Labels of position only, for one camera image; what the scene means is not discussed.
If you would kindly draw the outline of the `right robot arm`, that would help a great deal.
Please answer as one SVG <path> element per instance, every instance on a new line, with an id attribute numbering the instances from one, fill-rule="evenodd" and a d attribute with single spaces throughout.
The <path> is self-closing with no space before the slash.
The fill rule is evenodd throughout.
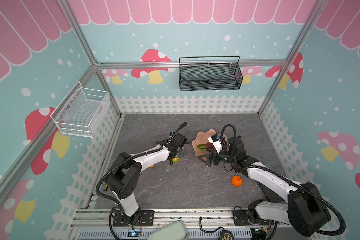
<path id="1" fill-rule="evenodd" d="M 255 225 L 270 220 L 292 226 L 300 235 L 314 233 L 339 236 L 346 230 L 341 213 L 324 200 L 312 183 L 299 183 L 269 169 L 247 155 L 240 137 L 225 140 L 218 134 L 208 138 L 206 151 L 199 156 L 208 166 L 229 163 L 237 174 L 257 181 L 281 198 L 280 203 L 257 200 L 248 205 L 247 219 Z"/>

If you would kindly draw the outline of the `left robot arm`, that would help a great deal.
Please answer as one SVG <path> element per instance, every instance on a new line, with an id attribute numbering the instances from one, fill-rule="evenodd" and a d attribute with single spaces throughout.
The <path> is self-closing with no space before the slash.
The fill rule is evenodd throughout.
<path id="1" fill-rule="evenodd" d="M 188 139 L 182 134 L 175 134 L 168 140 L 158 141 L 152 149 L 138 154 L 123 152 L 114 164 L 98 181 L 96 194 L 117 204 L 127 217 L 134 217 L 139 211 L 134 191 L 141 172 L 157 163 L 168 161 L 171 164 L 184 147 Z"/>

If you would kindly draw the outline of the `pink dragon fruit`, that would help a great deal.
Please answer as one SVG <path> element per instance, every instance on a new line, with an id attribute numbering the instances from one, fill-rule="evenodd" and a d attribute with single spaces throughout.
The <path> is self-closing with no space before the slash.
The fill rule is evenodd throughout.
<path id="1" fill-rule="evenodd" d="M 213 151 L 216 150 L 216 148 L 214 147 L 214 145 L 212 143 L 200 144 L 200 145 L 197 145 L 197 148 L 201 151 L 207 151 L 210 153 L 212 153 Z"/>

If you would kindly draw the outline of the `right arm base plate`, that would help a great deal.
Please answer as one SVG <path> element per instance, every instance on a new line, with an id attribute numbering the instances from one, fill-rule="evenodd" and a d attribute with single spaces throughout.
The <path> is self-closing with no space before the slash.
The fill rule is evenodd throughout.
<path id="1" fill-rule="evenodd" d="M 266 226 L 270 225 L 268 220 L 260 219 L 253 211 L 248 209 L 234 208 L 232 210 L 235 226 Z"/>

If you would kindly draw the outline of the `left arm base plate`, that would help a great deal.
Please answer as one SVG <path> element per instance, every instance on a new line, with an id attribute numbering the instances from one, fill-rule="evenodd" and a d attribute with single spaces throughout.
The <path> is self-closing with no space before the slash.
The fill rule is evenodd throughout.
<path id="1" fill-rule="evenodd" d="M 116 212 L 112 215 L 113 227 L 152 227 L 154 221 L 155 211 L 152 210 L 138 210 L 134 215 L 128 217 L 126 214 Z"/>

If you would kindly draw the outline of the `pink scalloped fruit bowl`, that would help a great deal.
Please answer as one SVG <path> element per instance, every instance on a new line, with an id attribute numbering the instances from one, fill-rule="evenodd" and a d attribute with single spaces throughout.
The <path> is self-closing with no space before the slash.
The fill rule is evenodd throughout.
<path id="1" fill-rule="evenodd" d="M 199 150 L 197 148 L 197 145 L 209 143 L 208 138 L 214 134 L 218 134 L 218 133 L 215 130 L 209 130 L 207 132 L 198 132 L 197 137 L 192 141 L 192 146 L 194 148 L 194 152 L 197 157 L 200 155 L 210 154 L 210 152 Z"/>

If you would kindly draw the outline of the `orange tangerine fruit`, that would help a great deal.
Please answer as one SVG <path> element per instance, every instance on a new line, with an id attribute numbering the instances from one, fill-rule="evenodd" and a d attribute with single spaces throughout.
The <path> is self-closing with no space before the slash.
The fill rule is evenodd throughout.
<path id="1" fill-rule="evenodd" d="M 233 176 L 231 182 L 234 187 L 241 187 L 243 184 L 243 179 L 239 176 Z"/>

